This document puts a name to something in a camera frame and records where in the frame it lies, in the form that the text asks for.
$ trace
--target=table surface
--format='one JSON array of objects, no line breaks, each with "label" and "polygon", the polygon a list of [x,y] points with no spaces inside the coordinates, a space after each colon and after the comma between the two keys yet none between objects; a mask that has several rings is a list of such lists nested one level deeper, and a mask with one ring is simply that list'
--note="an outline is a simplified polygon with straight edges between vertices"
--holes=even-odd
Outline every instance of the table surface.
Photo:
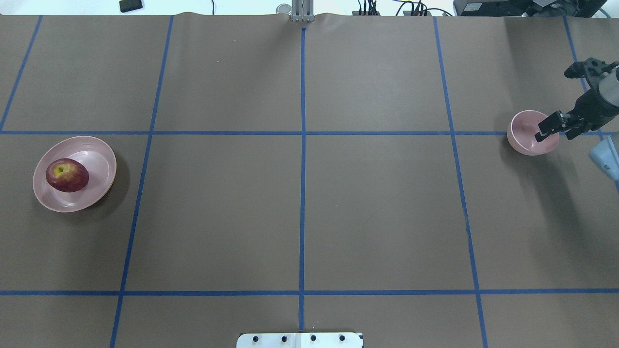
[{"label": "table surface", "polygon": [[[587,153],[513,151],[619,21],[0,17],[0,346],[619,345],[619,194]],[[602,134],[619,131],[610,123]],[[116,154],[83,211],[32,193],[75,135]]]}]

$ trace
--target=white background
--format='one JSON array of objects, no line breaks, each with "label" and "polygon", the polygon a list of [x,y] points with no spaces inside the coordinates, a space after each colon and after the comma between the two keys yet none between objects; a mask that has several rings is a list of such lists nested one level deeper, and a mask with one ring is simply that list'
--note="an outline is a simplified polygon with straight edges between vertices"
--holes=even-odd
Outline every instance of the white background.
[{"label": "white background", "polygon": [[[118,0],[0,0],[0,14],[51,14],[51,15],[140,15],[179,14],[195,12],[210,14],[210,0],[142,0],[143,9],[122,14]],[[289,0],[215,0],[215,14],[273,14],[279,4]],[[453,0],[424,0],[428,7],[438,7],[454,13]],[[395,15],[399,2],[378,0],[381,15]],[[335,13],[350,15],[358,10],[357,0],[314,0],[314,13]],[[612,17],[619,17],[619,0],[608,0],[603,7]],[[603,17],[599,12],[596,17]]]}]

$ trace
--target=robotic hand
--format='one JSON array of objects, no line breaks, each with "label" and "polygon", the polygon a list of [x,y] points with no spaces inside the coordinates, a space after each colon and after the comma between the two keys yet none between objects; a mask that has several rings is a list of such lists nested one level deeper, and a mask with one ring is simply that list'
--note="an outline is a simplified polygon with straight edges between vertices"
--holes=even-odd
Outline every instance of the robotic hand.
[{"label": "robotic hand", "polygon": [[[619,62],[606,64],[589,58],[572,64],[563,74],[569,79],[585,78],[591,89],[576,100],[568,113],[555,111],[539,123],[537,142],[551,134],[566,132],[568,140],[596,131],[619,115]],[[589,157],[611,179],[619,180],[619,133],[607,137],[589,152]]]},{"label": "robotic hand", "polygon": [[566,132],[568,139],[572,140],[582,133],[600,129],[619,115],[619,69],[615,69],[617,66],[619,62],[606,64],[594,58],[572,64],[563,73],[565,77],[585,78],[591,89],[576,100],[571,111],[555,111],[540,122],[540,132],[535,135],[537,142],[542,142],[558,132]]}]

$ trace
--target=plate rim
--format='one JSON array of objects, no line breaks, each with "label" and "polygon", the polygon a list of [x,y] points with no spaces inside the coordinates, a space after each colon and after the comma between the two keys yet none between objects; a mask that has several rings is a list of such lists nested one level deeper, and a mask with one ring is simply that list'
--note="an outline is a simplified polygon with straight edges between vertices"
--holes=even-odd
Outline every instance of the plate rim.
[{"label": "plate rim", "polygon": [[[37,195],[37,189],[36,189],[36,186],[35,186],[36,185],[35,177],[37,175],[37,170],[38,170],[39,166],[41,165],[43,159],[45,158],[45,156],[47,156],[47,154],[49,154],[53,149],[55,149],[57,146],[59,146],[63,142],[70,141],[71,139],[76,139],[76,138],[91,138],[91,139],[96,139],[97,141],[101,142],[110,151],[110,153],[112,154],[111,158],[114,160],[114,162],[113,162],[114,163],[114,171],[113,171],[113,173],[111,173],[111,171],[110,171],[112,176],[111,176],[110,184],[108,185],[107,189],[98,198],[94,199],[92,203],[90,203],[90,204],[88,204],[86,206],[80,207],[79,209],[73,209],[73,210],[68,210],[68,211],[60,211],[60,210],[57,210],[57,209],[55,209],[53,207],[47,206],[45,203],[43,203],[41,201],[41,198],[39,198],[39,196]],[[56,145],[50,147],[50,149],[47,150],[47,152],[45,152],[45,154],[43,154],[43,156],[41,156],[41,159],[38,161],[37,166],[35,167],[35,170],[34,170],[34,172],[32,174],[32,191],[34,192],[35,197],[37,198],[37,201],[39,201],[39,203],[41,203],[42,206],[46,207],[47,209],[49,209],[51,211],[62,212],[62,213],[76,212],[76,211],[80,211],[80,210],[86,209],[86,208],[92,206],[93,204],[95,204],[96,202],[99,202],[99,200],[101,200],[101,198],[103,198],[107,194],[107,192],[109,192],[110,188],[112,187],[112,184],[114,183],[114,180],[116,179],[116,172],[117,172],[117,170],[118,170],[118,163],[116,161],[116,154],[114,153],[114,150],[111,148],[111,146],[107,142],[103,141],[100,138],[93,137],[93,136],[74,136],[74,137],[69,137],[69,138],[67,138],[67,139],[57,143]]]}]

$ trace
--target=pink plate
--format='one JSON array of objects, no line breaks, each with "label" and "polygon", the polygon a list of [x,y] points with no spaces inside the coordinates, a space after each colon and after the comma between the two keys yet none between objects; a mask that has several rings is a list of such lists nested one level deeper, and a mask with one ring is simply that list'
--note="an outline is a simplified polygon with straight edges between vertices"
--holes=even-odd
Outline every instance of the pink plate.
[{"label": "pink plate", "polygon": [[[88,170],[85,188],[71,193],[58,191],[45,179],[45,171],[57,159],[73,159]],[[116,176],[116,157],[105,141],[90,136],[77,136],[59,142],[41,158],[32,178],[35,196],[46,208],[57,212],[74,212],[90,207],[112,186]]]},{"label": "pink plate", "polygon": [[538,124],[546,115],[534,110],[524,110],[517,113],[509,124],[507,139],[514,150],[523,155],[537,156],[547,154],[559,144],[559,134],[552,134],[542,142],[535,140],[535,134],[540,131]]}]

